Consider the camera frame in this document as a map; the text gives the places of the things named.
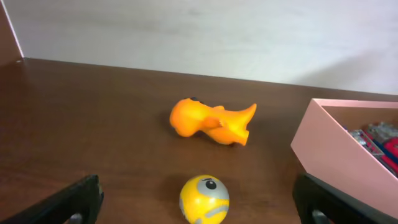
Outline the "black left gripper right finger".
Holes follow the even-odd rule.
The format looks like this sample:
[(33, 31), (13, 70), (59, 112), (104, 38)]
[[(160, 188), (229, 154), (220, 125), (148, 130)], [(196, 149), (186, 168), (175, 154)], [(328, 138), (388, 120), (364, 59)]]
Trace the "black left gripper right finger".
[(397, 224), (397, 219), (308, 173), (298, 175), (292, 196), (304, 224)]

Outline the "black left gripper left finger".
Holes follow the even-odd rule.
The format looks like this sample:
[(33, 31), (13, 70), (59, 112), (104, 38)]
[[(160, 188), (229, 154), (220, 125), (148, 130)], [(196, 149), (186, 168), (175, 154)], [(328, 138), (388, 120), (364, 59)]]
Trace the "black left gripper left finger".
[(104, 192), (97, 175), (87, 175), (61, 191), (1, 221), (1, 224), (86, 223), (97, 221)]

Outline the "pink cardboard box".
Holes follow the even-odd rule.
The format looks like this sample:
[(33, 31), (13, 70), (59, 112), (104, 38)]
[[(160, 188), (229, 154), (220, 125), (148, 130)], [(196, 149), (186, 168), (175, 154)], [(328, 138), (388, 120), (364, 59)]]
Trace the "pink cardboard box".
[(309, 174), (395, 218), (397, 177), (349, 133), (381, 121), (397, 124), (396, 102), (312, 99), (291, 147)]

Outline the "red toy fire truck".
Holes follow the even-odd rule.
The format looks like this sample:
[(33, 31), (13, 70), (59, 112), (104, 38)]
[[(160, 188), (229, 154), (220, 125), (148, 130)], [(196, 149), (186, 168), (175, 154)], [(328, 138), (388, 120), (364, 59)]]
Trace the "red toy fire truck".
[(369, 124), (367, 133), (383, 152), (392, 160), (397, 160), (397, 128), (391, 123)]

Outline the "red toy truck grey front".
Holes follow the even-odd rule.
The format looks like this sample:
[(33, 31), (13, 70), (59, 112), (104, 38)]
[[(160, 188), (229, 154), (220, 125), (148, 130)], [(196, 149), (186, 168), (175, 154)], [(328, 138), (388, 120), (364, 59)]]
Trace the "red toy truck grey front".
[(361, 129), (349, 131), (350, 135), (375, 157), (393, 176), (397, 177), (397, 164), (381, 150), (379, 146)]

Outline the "yellow minion ball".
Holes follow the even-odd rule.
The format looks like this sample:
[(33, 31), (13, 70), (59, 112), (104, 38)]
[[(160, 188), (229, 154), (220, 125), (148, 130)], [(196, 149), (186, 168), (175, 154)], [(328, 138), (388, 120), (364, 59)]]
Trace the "yellow minion ball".
[(220, 224), (229, 210), (228, 189), (214, 176), (192, 177), (181, 189), (179, 207), (191, 224)]

